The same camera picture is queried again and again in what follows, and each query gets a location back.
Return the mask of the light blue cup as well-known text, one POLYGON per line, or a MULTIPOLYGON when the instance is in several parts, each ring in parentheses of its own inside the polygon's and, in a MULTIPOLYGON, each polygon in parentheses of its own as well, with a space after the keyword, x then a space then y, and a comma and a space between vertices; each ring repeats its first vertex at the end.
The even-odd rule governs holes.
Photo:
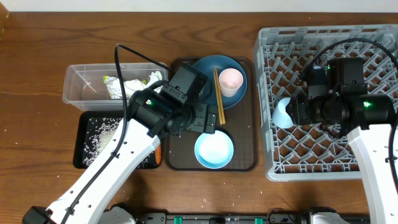
POLYGON ((276 105, 272 114, 272 121, 278 128, 289 129, 294 124, 292 118, 287 113, 287 105, 290 103, 290 98, 281 99, 276 105))

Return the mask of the light blue bowl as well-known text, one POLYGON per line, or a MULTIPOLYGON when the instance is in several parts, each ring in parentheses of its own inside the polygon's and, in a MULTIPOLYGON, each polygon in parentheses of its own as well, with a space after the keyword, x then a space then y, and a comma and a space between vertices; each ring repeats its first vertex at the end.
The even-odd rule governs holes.
POLYGON ((232 139, 222 131, 201 134, 194 146, 197 161, 209 169, 220 169, 229 164, 234 154, 232 139))

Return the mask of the pink cup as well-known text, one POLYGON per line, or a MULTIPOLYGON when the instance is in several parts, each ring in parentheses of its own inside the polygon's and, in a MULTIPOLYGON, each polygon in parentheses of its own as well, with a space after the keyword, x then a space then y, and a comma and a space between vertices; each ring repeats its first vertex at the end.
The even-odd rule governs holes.
POLYGON ((227 68, 219 75, 221 94, 225 97, 234 96, 244 81, 243 74, 235 68, 227 68))

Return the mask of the orange carrot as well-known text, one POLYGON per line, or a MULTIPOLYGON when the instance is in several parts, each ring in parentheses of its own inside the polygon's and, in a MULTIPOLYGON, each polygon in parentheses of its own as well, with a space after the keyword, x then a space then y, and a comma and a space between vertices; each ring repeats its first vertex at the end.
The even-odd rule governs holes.
POLYGON ((154 151, 155 154, 155 163, 157 166, 159 166, 162 162, 162 148, 161 145, 159 144, 156 150, 154 151))

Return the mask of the green foil snack wrapper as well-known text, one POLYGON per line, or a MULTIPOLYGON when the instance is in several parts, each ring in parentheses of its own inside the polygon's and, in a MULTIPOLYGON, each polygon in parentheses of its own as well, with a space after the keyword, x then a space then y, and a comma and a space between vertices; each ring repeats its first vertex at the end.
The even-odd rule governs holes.
POLYGON ((118 100, 121 99, 122 96, 122 90, 121 90, 121 85, 119 82, 119 79, 116 77, 109 77, 109 76, 103 76, 103 82, 107 87, 109 96, 111 97, 112 100, 118 100))

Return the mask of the pile of rice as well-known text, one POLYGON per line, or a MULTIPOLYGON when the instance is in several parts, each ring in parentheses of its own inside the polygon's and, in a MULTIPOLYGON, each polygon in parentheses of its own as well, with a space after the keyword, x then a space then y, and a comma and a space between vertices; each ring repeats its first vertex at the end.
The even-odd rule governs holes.
POLYGON ((82 165, 87 168, 112 140, 122 118, 90 118, 83 143, 82 165))

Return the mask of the white paper wrapper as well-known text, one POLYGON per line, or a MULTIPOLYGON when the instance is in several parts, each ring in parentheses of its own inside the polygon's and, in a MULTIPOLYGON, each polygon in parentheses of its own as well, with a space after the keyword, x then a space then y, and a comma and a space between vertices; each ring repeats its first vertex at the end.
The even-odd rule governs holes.
POLYGON ((132 95, 134 92, 136 92, 138 90, 143 90, 160 80, 162 80, 161 73, 159 71, 152 72, 149 75, 148 82, 145 80, 139 80, 139 79, 124 82, 125 92, 127 95, 132 95))

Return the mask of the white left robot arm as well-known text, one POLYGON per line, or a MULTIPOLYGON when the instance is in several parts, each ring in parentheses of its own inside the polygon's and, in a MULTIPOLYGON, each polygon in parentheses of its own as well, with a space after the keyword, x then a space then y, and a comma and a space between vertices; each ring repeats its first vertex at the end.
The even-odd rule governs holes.
POLYGON ((49 207, 31 207, 23 223, 134 223, 121 209, 106 206, 136 167, 163 138, 182 131, 215 132, 218 107, 200 103, 198 92, 166 86, 146 88, 130 98, 115 134, 82 176, 49 207))

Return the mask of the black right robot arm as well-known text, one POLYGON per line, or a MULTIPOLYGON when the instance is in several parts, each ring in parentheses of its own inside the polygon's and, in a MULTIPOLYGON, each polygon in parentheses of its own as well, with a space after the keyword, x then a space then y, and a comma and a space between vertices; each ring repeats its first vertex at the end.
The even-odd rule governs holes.
POLYGON ((360 169, 371 223, 397 223, 397 113, 387 95, 284 98, 277 109, 286 128, 339 124, 360 169))

